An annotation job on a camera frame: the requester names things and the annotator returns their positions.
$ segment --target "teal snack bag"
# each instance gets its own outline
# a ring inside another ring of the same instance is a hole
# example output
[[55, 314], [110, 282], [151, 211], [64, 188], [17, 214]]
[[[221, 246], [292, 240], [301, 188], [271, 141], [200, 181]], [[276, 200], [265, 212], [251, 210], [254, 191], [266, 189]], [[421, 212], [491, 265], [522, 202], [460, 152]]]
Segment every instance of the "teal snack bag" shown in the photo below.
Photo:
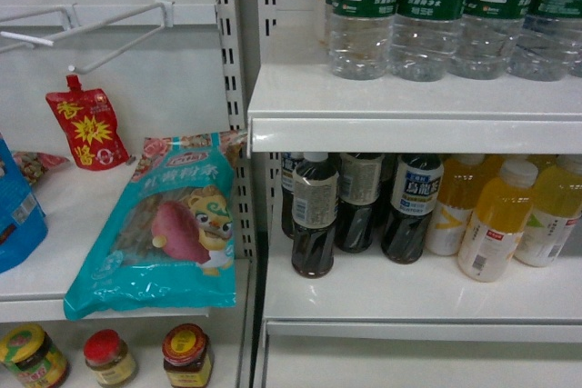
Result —
[[246, 132], [146, 138], [64, 300], [65, 316], [236, 304], [229, 200]]

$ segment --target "sauce jar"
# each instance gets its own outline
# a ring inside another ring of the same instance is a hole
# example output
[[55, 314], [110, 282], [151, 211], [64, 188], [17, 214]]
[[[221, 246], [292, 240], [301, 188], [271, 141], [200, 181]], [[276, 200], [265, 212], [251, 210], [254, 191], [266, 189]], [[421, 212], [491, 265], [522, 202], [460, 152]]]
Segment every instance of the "sauce jar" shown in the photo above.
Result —
[[27, 323], [0, 341], [0, 360], [26, 388], [56, 388], [69, 374], [69, 363], [45, 330]]
[[162, 345], [164, 370], [174, 388], [204, 388], [214, 364], [210, 339], [192, 323], [172, 329]]
[[131, 382], [137, 374], [137, 364], [127, 344], [113, 329], [94, 333], [83, 349], [85, 363], [97, 382], [106, 388], [118, 388]]

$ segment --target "grocery shelf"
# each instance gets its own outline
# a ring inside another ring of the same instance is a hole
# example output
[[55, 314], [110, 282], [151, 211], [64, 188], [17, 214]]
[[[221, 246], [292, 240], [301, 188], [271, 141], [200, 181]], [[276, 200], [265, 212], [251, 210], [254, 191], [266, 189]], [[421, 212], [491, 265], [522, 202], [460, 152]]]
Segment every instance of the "grocery shelf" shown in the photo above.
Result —
[[248, 108], [252, 152], [582, 153], [580, 78], [350, 81], [329, 72], [309, 16], [295, 23], [277, 19], [269, 37]]
[[[335, 250], [330, 273], [307, 279], [291, 265], [278, 186], [263, 312], [268, 336], [582, 343], [581, 244], [568, 244], [547, 268], [514, 259], [491, 284], [465, 276], [455, 256], [424, 253], [401, 265], [375, 244], [361, 254]], [[580, 226], [573, 238], [582, 239]]]

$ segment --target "plastic bottle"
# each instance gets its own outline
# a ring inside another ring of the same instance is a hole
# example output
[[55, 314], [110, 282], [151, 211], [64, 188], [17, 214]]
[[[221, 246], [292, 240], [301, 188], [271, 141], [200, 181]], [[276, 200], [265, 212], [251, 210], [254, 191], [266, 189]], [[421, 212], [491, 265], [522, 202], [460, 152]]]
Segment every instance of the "plastic bottle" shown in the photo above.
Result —
[[418, 82], [441, 79], [457, 49], [462, 12], [463, 0], [398, 0], [391, 72]]
[[291, 264], [304, 277], [327, 274], [334, 264], [337, 215], [336, 168], [327, 153], [305, 152], [293, 172], [293, 252]]
[[376, 79], [386, 73], [396, 0], [333, 0], [329, 57], [334, 75]]
[[483, 154], [454, 154], [444, 164], [435, 211], [425, 237], [425, 248], [433, 254], [456, 254], [468, 221], [483, 188]]
[[536, 81], [563, 78], [582, 47], [582, 0], [534, 0], [508, 72]]
[[395, 263], [411, 264], [423, 251], [426, 228], [437, 203], [443, 165], [437, 154], [401, 154], [382, 252]]
[[516, 258], [535, 267], [559, 255], [582, 214], [582, 154], [560, 155], [534, 185], [534, 211]]
[[281, 229], [289, 238], [293, 238], [293, 170], [303, 161], [301, 152], [283, 152], [281, 154], [281, 192], [283, 203], [281, 207]]
[[511, 158], [485, 185], [458, 252], [467, 276], [493, 282], [507, 269], [534, 205], [536, 177], [535, 165]]
[[531, 0], [465, 0], [449, 73], [495, 79], [507, 70]]
[[379, 196], [383, 154], [341, 154], [336, 247], [358, 254], [372, 243], [373, 212]]

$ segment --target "white bottle cap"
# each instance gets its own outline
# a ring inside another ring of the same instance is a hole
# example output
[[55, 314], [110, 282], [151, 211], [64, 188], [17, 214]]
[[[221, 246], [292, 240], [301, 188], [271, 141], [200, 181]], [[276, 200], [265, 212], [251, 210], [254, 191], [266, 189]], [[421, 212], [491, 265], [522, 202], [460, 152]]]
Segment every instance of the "white bottle cap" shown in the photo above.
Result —
[[327, 159], [327, 152], [304, 152], [303, 157], [312, 163], [321, 163]]
[[570, 173], [582, 175], [582, 154], [561, 154], [556, 164]]
[[529, 188], [536, 181], [537, 167], [525, 159], [506, 159], [499, 170], [499, 177], [508, 185]]

